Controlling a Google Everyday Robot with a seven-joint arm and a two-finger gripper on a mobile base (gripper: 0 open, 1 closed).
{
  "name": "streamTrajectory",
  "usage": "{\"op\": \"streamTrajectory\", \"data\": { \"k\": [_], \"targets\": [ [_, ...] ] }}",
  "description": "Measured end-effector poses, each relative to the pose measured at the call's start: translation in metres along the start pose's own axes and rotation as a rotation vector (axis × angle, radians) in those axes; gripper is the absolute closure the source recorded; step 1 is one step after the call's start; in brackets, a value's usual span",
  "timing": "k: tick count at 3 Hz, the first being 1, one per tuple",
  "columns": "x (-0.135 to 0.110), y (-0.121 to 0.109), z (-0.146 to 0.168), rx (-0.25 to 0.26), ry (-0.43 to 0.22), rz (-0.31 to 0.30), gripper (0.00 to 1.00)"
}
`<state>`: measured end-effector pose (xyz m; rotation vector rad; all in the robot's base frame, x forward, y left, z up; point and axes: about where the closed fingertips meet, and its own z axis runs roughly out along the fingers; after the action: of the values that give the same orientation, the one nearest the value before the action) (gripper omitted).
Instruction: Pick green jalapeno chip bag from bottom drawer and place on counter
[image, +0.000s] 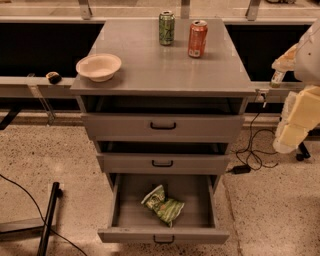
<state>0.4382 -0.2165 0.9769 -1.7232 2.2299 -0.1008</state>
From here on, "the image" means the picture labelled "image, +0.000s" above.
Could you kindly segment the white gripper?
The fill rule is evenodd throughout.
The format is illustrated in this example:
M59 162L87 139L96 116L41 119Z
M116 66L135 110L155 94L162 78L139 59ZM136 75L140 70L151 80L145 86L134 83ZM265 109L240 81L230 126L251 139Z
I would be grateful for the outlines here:
M291 46L271 65L280 72L293 71L297 45ZM288 154L295 150L308 133L320 124L320 87L307 86L299 93L290 92L285 99L273 148Z

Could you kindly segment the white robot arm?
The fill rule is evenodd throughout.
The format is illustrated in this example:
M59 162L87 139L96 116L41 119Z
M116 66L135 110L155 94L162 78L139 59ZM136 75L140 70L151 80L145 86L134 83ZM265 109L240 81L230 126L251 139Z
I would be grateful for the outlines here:
M279 87L288 71L305 88L290 92L277 126L274 149L287 154L297 149L308 133L320 124L320 20L317 19L283 55L272 63L272 87Z

